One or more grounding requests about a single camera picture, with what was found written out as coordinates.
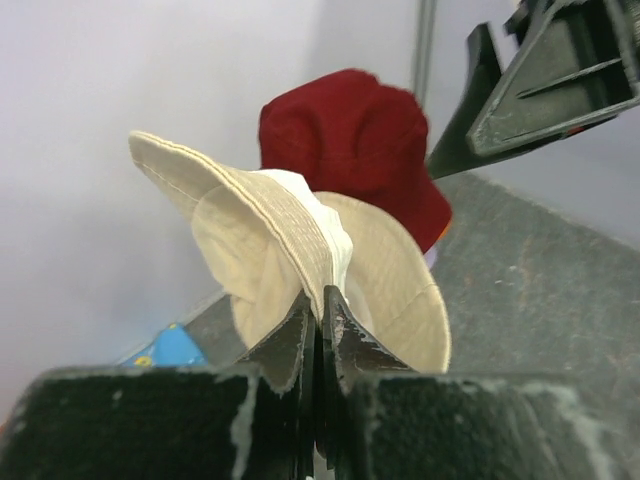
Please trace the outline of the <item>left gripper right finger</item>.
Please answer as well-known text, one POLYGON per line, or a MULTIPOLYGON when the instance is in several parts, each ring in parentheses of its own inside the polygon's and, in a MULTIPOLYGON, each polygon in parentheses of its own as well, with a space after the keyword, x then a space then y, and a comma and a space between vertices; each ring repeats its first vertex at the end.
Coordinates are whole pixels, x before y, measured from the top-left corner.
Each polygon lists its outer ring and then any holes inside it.
POLYGON ((324 288, 323 447, 334 470, 411 470, 408 369, 324 288))

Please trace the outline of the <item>beige bucket hat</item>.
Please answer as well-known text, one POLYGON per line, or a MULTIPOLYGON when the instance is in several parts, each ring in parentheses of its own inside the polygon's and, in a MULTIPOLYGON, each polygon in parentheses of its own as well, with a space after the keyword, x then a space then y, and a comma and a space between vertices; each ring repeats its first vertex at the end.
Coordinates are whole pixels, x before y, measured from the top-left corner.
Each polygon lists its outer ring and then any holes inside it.
POLYGON ((299 294, 322 317, 324 290, 334 286, 399 360, 419 372, 448 369, 444 300, 420 247, 391 215, 314 193, 292 172, 240 170, 145 132, 128 143, 135 166, 188 222, 245 346, 265 339, 299 294))

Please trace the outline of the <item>purple bucket hat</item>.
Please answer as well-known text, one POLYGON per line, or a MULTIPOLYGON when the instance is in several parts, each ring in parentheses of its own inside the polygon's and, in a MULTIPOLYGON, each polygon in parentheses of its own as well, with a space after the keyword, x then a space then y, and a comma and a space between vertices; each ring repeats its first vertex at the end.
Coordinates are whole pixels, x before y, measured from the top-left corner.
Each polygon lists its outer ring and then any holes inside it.
POLYGON ((437 261, 438 250, 436 246, 432 246, 425 254, 424 259, 428 265, 433 265, 437 261))

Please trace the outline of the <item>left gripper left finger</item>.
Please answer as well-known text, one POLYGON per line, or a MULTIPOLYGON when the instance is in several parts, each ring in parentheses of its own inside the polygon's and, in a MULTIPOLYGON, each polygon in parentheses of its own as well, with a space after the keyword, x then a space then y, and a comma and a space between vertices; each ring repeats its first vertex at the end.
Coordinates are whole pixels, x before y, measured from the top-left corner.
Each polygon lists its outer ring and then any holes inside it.
POLYGON ((310 301, 299 293, 283 321, 241 359, 260 368, 245 479, 313 474, 315 334, 310 301))

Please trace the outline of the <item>dark red hat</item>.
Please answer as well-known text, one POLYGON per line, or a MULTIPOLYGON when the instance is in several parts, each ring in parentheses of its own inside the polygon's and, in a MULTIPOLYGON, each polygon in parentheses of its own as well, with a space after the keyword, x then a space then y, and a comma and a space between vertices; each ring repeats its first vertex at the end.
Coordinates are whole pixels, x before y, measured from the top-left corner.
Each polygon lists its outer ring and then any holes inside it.
POLYGON ((423 252, 452 220, 425 166, 428 120, 408 90, 344 69, 294 88, 259 116, 261 166, 304 176, 314 191, 381 208, 423 252))

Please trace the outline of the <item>blue printed cloth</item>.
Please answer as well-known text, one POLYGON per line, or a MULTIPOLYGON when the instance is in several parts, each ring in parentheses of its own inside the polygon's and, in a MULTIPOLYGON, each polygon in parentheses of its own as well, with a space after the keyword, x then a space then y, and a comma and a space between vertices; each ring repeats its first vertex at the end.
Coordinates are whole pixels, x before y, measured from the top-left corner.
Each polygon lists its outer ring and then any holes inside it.
POLYGON ((172 323, 143 348, 120 362, 127 367, 177 367, 204 365, 205 356, 180 323, 172 323))

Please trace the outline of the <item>orange bucket hat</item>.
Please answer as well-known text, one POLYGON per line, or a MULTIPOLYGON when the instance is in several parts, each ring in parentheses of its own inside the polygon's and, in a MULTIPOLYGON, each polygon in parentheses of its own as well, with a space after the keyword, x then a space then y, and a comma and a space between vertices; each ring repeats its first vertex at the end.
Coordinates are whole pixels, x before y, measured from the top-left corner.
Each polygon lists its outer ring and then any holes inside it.
POLYGON ((443 228, 443 230, 442 230, 442 231, 441 231, 441 233, 439 234, 439 236, 438 236, 437 240, 434 242, 434 245, 435 245, 436 243, 438 243, 438 242, 440 242, 441 240, 443 240, 443 239, 444 239, 445 235, 449 232, 449 230, 450 230, 450 228, 451 228, 451 225, 452 225, 452 221, 450 221, 450 222, 449 222, 449 223, 448 223, 448 224, 443 228))

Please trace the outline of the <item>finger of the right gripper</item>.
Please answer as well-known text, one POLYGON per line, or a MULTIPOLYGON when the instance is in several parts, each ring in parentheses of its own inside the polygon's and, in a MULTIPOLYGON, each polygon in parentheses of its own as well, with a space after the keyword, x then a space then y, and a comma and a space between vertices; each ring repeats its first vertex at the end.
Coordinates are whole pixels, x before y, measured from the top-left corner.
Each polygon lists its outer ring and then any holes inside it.
POLYGON ((639 104, 636 1, 521 1, 501 67, 488 24, 467 37, 461 100, 428 159, 435 179, 524 155, 639 104))

